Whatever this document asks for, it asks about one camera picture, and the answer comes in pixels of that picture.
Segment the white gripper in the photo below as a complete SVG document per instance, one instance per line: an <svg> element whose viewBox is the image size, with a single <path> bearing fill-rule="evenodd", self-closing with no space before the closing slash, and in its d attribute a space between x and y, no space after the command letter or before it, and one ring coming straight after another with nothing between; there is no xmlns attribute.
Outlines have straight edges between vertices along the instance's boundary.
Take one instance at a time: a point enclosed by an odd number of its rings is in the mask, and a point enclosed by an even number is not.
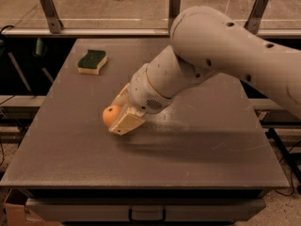
<svg viewBox="0 0 301 226"><path fill-rule="evenodd" d="M123 136L145 122L145 112L157 114L172 104L172 99L160 95L152 87L147 76L147 67L144 64L133 75L130 84L126 84L111 103L121 107L117 119L109 127L111 133Z"/></svg>

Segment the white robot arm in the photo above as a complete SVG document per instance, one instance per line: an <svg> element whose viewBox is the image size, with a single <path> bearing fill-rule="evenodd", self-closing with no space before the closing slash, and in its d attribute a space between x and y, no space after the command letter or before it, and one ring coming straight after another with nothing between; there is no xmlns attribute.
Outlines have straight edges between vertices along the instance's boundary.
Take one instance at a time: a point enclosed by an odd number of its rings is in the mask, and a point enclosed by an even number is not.
<svg viewBox="0 0 301 226"><path fill-rule="evenodd" d="M113 100L119 113L108 130L124 135L144 116L170 106L185 89L225 73L238 78L301 118L301 51L263 40L210 7L180 13L170 44L137 70Z"/></svg>

